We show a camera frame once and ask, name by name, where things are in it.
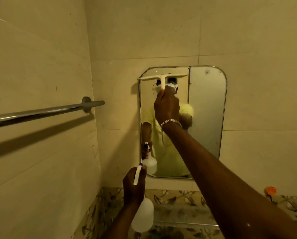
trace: towel rod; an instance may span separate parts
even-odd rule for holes
[[[68,112],[75,112],[78,110],[83,110],[84,112],[89,113],[92,107],[101,106],[104,104],[104,101],[92,101],[90,97],[85,96],[83,97],[82,103],[80,104],[3,114],[0,115],[0,127],[32,121],[44,117],[56,116]]]

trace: rounded rectangular mirror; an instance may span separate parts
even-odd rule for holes
[[[155,177],[191,178],[189,170],[155,119],[154,101],[161,89],[158,77],[168,76],[166,86],[179,98],[180,123],[194,139],[219,158],[227,81],[224,72],[213,66],[150,68],[139,81],[141,159],[147,173]]]

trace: yellow t-shirt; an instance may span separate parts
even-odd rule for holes
[[[193,109],[189,104],[180,104],[180,114],[190,114],[193,116]],[[164,144],[162,143],[161,126],[155,119],[154,108],[143,111],[142,122],[147,122],[152,126],[152,156],[157,161],[156,176],[179,177],[188,175],[187,169],[182,157],[173,145],[170,138],[163,133]]]

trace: bathroom wall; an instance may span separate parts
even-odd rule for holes
[[[84,0],[0,0],[0,114],[93,99]],[[0,238],[70,238],[100,188],[83,111],[0,128]]]
[[[297,0],[86,0],[103,185],[139,161],[137,77],[216,65],[228,90],[220,160],[257,191],[297,195]],[[148,189],[198,190],[147,179]]]

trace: hand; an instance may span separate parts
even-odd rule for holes
[[[149,148],[152,150],[153,142],[152,140],[146,141],[148,143]],[[141,145],[141,157],[142,159],[146,159],[148,157],[149,150],[145,148],[145,142]]]
[[[136,167],[131,168],[123,179],[124,187],[124,206],[136,205],[140,206],[144,200],[145,195],[145,178],[146,178],[146,165],[142,166],[139,173],[137,185],[133,185],[136,173]]]
[[[154,103],[155,118],[161,125],[169,119],[179,120],[179,99],[171,87],[161,89]]]

